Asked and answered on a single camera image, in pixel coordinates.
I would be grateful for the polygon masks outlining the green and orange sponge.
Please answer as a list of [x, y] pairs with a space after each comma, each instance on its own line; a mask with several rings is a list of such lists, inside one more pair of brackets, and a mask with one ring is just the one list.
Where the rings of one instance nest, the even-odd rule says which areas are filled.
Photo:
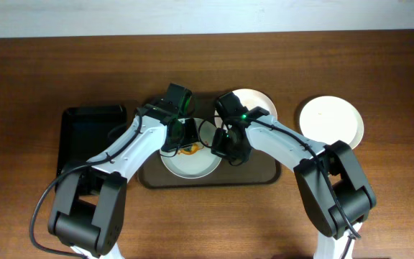
[[202, 150], [203, 148], [204, 146], [202, 144], [195, 142], [190, 146], [179, 149], [178, 153], [184, 155], [194, 155], [196, 152]]

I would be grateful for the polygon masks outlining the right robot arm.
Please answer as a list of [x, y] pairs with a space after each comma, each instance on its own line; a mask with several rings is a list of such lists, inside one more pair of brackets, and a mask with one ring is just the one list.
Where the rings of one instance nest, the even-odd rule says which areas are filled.
[[317, 142], [284, 126], [266, 109], [248, 109], [228, 92], [215, 100], [222, 123], [211, 152], [231, 165], [259, 150], [290, 169], [305, 213], [318, 230], [315, 258], [351, 258], [359, 229], [377, 197], [351, 147], [338, 140]]

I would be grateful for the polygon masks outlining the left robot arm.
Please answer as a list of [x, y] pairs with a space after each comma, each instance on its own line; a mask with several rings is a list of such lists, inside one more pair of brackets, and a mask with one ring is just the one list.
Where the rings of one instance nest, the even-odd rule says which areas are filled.
[[136, 110], [127, 130], [87, 161], [65, 165], [49, 185], [55, 200], [48, 231], [75, 258], [120, 258], [117, 239], [124, 223], [127, 184], [151, 154], [170, 153], [196, 141], [180, 120], [189, 117], [192, 92], [171, 83], [161, 99]]

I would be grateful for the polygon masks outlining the pale blue plate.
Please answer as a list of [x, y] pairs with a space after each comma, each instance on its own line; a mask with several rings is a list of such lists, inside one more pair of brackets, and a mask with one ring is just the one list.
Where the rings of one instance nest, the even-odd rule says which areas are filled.
[[174, 175], [187, 178], [197, 179], [212, 173], [220, 164], [221, 158], [212, 154], [210, 146], [212, 145], [213, 135], [216, 126], [211, 122], [194, 118], [198, 130], [199, 144], [204, 148], [194, 155], [179, 154], [177, 150], [170, 153], [159, 150], [160, 157], [165, 167]]

